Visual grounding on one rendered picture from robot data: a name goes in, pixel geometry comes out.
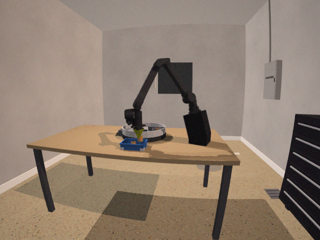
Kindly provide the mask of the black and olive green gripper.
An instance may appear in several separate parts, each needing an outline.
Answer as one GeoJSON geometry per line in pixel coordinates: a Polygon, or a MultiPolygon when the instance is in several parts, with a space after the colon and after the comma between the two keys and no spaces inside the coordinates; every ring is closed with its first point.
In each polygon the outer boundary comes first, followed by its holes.
{"type": "Polygon", "coordinates": [[[131,128],[133,128],[137,138],[140,138],[142,135],[142,132],[144,131],[144,126],[146,126],[145,124],[142,124],[142,118],[134,118],[135,119],[135,124],[136,126],[131,126],[131,128]]]}

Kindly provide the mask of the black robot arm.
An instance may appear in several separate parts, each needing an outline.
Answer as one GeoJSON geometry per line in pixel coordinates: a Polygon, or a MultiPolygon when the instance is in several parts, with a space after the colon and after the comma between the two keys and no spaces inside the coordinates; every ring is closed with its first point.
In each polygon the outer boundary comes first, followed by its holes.
{"type": "Polygon", "coordinates": [[[170,62],[170,58],[159,58],[155,61],[153,64],[152,69],[150,70],[142,88],[140,89],[134,103],[132,109],[126,109],[124,111],[124,118],[126,119],[127,125],[136,126],[136,119],[141,119],[142,118],[142,111],[140,109],[146,95],[158,73],[160,70],[160,67],[164,67],[172,80],[174,81],[175,85],[179,89],[181,96],[182,96],[182,101],[185,104],[189,104],[189,114],[201,112],[199,110],[199,106],[197,106],[197,100],[196,100],[196,95],[192,93],[190,90],[187,89],[177,72],[175,71],[174,67],[172,66],[170,62]],[[134,119],[135,118],[135,119],[134,119]]]}

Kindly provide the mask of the blue crate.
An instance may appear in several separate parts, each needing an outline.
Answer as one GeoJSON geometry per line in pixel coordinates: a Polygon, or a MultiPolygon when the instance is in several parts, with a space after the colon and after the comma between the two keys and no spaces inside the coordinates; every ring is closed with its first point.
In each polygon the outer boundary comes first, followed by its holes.
{"type": "Polygon", "coordinates": [[[137,138],[125,138],[120,143],[120,150],[129,150],[129,151],[143,151],[148,146],[148,139],[143,139],[142,142],[138,142],[137,138]],[[131,144],[134,141],[136,144],[131,144]]]}

